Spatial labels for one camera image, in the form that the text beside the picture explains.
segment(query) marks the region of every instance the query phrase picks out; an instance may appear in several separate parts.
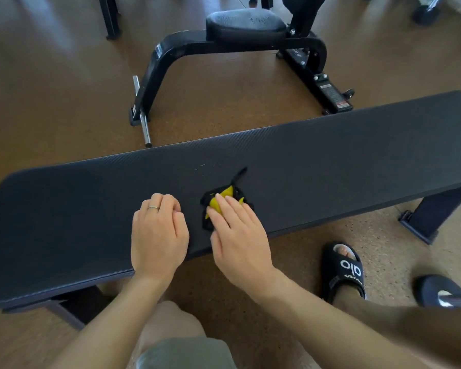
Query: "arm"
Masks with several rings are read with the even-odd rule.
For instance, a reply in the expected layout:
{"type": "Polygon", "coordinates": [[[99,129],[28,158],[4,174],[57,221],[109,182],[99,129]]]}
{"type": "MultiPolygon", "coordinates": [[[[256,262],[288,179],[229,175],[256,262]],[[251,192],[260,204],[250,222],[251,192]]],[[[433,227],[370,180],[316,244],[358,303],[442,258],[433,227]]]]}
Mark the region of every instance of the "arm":
{"type": "Polygon", "coordinates": [[[271,262],[256,214],[217,196],[222,215],[207,210],[215,263],[231,283],[291,330],[323,369],[427,368],[403,348],[288,279],[271,262]]]}
{"type": "Polygon", "coordinates": [[[131,258],[135,275],[51,367],[125,368],[155,304],[186,256],[188,241],[184,215],[174,197],[154,194],[144,201],[133,215],[131,258]]]}

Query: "gray shorts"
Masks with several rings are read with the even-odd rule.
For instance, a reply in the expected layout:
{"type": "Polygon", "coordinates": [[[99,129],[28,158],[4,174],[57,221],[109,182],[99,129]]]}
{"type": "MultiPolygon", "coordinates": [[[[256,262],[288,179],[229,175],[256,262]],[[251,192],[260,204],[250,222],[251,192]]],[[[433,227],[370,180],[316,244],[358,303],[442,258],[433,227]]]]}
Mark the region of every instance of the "gray shorts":
{"type": "Polygon", "coordinates": [[[236,369],[224,341],[205,336],[170,338],[141,354],[137,369],[236,369]]]}

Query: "yellow and black pouch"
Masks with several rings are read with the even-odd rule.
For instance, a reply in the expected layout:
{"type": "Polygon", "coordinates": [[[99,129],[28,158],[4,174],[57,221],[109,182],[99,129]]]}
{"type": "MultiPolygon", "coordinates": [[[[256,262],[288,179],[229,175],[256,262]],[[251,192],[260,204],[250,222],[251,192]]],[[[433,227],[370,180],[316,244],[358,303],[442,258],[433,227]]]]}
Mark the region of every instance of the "yellow and black pouch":
{"type": "Polygon", "coordinates": [[[237,181],[246,173],[248,170],[248,167],[244,167],[242,170],[240,170],[234,178],[231,180],[229,185],[226,186],[221,186],[219,188],[216,188],[214,190],[206,192],[202,199],[200,199],[200,203],[204,206],[203,209],[203,229],[207,229],[210,231],[213,231],[213,224],[208,217],[208,214],[206,213],[206,208],[208,206],[212,207],[217,211],[218,213],[222,213],[219,207],[219,204],[217,203],[217,200],[215,199],[215,194],[220,193],[221,196],[227,197],[231,196],[234,197],[240,204],[247,203],[251,208],[253,208],[253,205],[249,203],[246,200],[246,197],[244,196],[244,193],[242,192],[241,189],[236,185],[237,181]]]}

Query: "floor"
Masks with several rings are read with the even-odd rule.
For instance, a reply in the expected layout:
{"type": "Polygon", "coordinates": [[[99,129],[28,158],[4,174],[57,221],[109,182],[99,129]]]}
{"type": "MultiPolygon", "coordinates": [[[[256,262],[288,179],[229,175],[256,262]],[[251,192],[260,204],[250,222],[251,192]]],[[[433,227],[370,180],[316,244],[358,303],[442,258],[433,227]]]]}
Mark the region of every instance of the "floor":
{"type": "MultiPolygon", "coordinates": [[[[290,15],[280,0],[275,11],[290,15]]],[[[143,147],[128,123],[131,76],[143,75],[167,34],[203,29],[213,11],[247,0],[118,0],[123,36],[108,42],[97,0],[0,0],[0,180],[23,168],[143,147]]],[[[313,30],[326,72],[352,103],[375,106],[461,89],[461,16],[443,7],[430,28],[411,23],[417,0],[326,0],[313,30]]],[[[274,52],[177,61],[151,112],[154,145],[320,115],[274,52]]],[[[274,264],[317,291],[321,245],[346,241],[363,259],[369,298],[413,304],[410,280],[436,268],[461,285],[461,208],[432,247],[396,221],[410,202],[271,240],[274,264]]],[[[185,263],[167,297],[224,339],[239,368],[314,367],[301,346],[218,272],[211,256],[185,263]]],[[[0,368],[51,362],[76,332],[46,310],[0,314],[0,368]]]]}

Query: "carbon fiber texture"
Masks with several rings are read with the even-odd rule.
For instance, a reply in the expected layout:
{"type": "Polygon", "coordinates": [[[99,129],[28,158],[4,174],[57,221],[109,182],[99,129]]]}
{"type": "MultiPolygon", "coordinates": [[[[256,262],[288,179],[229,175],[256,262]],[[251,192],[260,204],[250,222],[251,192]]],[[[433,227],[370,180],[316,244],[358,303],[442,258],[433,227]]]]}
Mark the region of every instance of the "carbon fiber texture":
{"type": "Polygon", "coordinates": [[[270,235],[461,186],[461,92],[13,173],[0,307],[129,272],[133,212],[154,192],[180,201],[188,258],[210,252],[199,199],[245,166],[270,235]]]}

